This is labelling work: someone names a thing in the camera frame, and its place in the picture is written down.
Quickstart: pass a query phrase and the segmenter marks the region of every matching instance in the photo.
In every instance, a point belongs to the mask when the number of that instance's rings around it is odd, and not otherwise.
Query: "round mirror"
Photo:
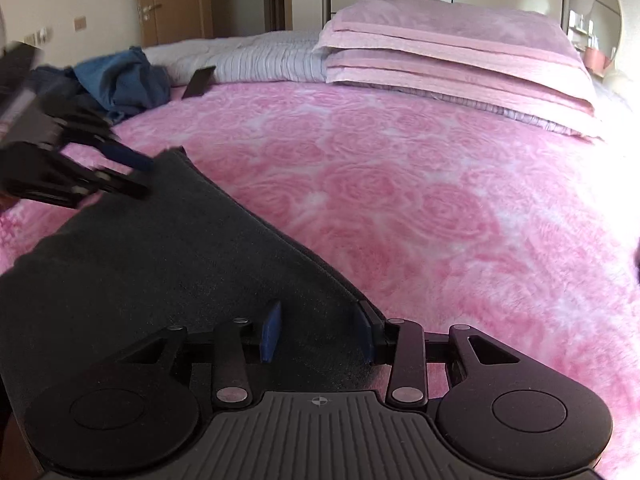
[[[621,20],[618,0],[595,0],[588,19],[593,22],[590,46],[606,56],[606,68],[614,59],[620,44]]]

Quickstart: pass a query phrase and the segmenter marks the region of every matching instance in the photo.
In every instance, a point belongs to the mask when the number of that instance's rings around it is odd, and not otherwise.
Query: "dark gray garment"
[[[104,196],[0,278],[0,372],[21,420],[43,389],[167,325],[211,330],[283,303],[265,388],[365,388],[351,331],[363,298],[317,256],[161,153],[143,202]]]

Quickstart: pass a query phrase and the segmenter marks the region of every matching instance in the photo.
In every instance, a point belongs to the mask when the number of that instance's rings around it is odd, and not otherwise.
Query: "rose pattern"
[[[430,332],[473,324],[586,384],[615,420],[598,471],[640,478],[631,148],[401,92],[294,83],[214,86],[116,132],[149,154],[183,145],[388,316]],[[7,211],[0,270],[74,213],[24,200]]]

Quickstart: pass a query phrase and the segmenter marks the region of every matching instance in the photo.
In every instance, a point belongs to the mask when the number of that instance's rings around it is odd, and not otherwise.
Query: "stack of pillows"
[[[563,133],[601,133],[582,60],[536,12],[361,0],[327,23],[317,48],[325,47],[327,82],[432,92],[542,118]]]

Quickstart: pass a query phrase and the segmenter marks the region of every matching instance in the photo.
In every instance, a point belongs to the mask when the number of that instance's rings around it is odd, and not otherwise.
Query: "smartphone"
[[[215,66],[207,66],[205,68],[199,68],[191,76],[191,80],[187,85],[184,94],[182,94],[183,99],[188,99],[189,97],[199,97],[204,94],[204,92],[209,89],[209,81],[211,80],[211,76],[213,76],[213,71],[216,69]]]

